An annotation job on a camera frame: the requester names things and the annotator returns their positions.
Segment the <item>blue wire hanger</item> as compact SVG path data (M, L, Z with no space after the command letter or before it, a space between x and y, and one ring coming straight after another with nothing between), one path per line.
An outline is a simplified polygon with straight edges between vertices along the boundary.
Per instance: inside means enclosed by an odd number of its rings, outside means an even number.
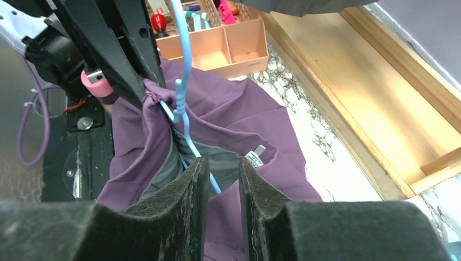
M180 1L171 1L172 12L177 21L177 32L180 38L180 45L183 52L183 74L180 79L175 80L176 88L176 108L170 109L167 103L163 100L159 102L167 117L173 123L183 121L184 139L191 153L199 158L200 151L197 149L193 142L191 135L191 122L187 114L186 94L188 90L188 83L192 72L192 49L189 37L188 24L184 16L184 10Z

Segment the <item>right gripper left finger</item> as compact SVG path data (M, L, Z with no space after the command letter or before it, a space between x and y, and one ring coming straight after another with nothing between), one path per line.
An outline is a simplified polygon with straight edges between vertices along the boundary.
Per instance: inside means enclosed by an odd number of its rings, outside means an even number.
M209 162L116 212L91 202L1 203L1 260L202 260Z

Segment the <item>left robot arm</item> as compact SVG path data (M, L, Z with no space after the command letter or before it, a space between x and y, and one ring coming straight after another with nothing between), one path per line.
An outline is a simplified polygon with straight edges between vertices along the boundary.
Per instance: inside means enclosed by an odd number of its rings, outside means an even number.
M100 72L137 108L144 79L165 86L144 1L1 1L1 34L73 100L89 94L82 72Z

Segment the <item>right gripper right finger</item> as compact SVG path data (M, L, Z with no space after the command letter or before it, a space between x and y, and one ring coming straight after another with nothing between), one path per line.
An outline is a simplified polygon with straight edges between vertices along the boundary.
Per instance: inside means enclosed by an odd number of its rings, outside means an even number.
M246 260L451 259L410 202L295 202L245 158L239 172Z

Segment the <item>peach compartment tray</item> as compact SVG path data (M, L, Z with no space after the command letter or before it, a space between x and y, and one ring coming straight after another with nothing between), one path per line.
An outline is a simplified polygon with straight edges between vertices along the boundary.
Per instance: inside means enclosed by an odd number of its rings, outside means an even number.
M185 56L171 1L146 1L154 29L166 36L157 39L162 69L172 78ZM191 43L195 70L236 78L267 69L269 50L263 20L243 4L226 2L219 10L214 1L181 1Z

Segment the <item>grey skirt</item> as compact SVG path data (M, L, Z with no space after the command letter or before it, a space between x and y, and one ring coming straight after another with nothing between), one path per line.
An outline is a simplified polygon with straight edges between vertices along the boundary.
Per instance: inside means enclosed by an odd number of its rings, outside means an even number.
M241 3L264 13L277 12L303 17L308 14L340 13L346 8L360 7L378 0L241 0Z

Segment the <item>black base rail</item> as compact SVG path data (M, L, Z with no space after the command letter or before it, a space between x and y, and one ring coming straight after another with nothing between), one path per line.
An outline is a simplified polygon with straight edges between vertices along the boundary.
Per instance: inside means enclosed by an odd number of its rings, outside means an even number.
M51 134L43 157L41 202L94 201L109 179L114 156L111 119L99 100L51 118Z

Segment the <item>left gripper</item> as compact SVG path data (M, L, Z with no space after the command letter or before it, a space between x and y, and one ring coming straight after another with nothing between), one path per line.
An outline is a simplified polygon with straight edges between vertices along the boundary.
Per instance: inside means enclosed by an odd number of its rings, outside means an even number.
M1 1L2 37L40 78L66 94L85 94L85 61L88 73L102 71L114 92L139 109L145 93L140 76L165 87L145 1L53 3L61 23L47 1Z

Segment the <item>purple cloth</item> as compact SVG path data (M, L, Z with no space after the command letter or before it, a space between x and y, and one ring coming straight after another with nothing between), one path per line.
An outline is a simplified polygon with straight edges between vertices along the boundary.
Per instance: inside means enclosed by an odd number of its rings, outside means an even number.
M161 63L166 87L145 80L142 109L122 98L111 107L115 155L98 203L124 211L173 181L183 162L195 156L184 141L182 123L171 123L160 105L176 104L175 80L182 65ZM205 260L244 260L238 184L239 159L248 156L257 172L295 201L321 201L306 180L306 160L287 109L250 79L230 81L194 69L186 93L191 136L209 159L221 189L210 190Z

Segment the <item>wooden clothes rack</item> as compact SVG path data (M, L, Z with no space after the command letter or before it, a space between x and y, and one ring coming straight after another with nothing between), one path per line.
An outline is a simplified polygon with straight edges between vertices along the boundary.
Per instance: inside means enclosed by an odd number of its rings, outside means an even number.
M460 174L459 92L365 8L261 18L381 198L411 198Z

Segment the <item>pink capped bottle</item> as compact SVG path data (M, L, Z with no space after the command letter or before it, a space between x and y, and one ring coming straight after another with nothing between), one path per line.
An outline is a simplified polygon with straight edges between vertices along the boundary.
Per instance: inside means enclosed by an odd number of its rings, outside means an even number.
M87 74L85 70L83 70L80 74L80 80L88 91L98 98L102 104L112 105L117 100L118 96L114 93L113 88L102 71L95 71Z

